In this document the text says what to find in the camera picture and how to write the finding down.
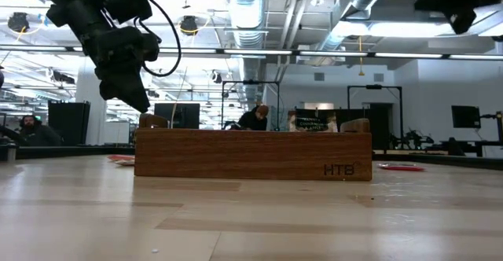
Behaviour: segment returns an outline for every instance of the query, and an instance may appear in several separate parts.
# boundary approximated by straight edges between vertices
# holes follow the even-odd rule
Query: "white column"
[[[107,102],[100,96],[100,80],[94,74],[95,65],[86,57],[80,65],[77,78],[76,102],[88,101],[91,105],[87,124],[86,144],[103,145],[105,143],[105,121]]]

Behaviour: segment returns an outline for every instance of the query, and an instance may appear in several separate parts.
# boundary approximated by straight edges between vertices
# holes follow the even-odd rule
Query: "wooden box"
[[[370,181],[368,133],[140,129],[134,174]]]

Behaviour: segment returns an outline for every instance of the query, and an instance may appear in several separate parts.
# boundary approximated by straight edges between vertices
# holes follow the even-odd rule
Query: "man with beanie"
[[[52,128],[42,125],[35,116],[23,116],[20,135],[30,146],[59,146],[61,136]]]
[[[250,112],[246,112],[239,119],[239,124],[247,131],[266,131],[267,130],[267,114],[269,107],[266,105],[258,105]]]

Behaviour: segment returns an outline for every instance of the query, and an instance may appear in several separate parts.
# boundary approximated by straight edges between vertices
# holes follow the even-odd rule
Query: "htb logo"
[[[360,162],[352,164],[326,164],[323,166],[324,175],[354,175],[354,167],[360,165]]]

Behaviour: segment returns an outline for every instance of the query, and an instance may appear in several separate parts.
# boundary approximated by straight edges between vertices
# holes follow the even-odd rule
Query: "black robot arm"
[[[144,26],[141,21],[152,15],[149,0],[51,1],[53,4],[47,17],[58,27],[68,25],[82,43],[83,52],[96,65],[95,73],[101,80],[101,96],[105,100],[117,97],[139,112],[147,112],[150,103],[141,82],[140,70],[141,67],[147,69],[145,61],[157,59],[161,40],[150,31],[141,33],[136,27],[117,28],[112,20],[121,24],[135,19]],[[165,16],[174,30],[173,23]],[[179,54],[170,72],[176,69],[181,56],[175,30],[174,33]]]

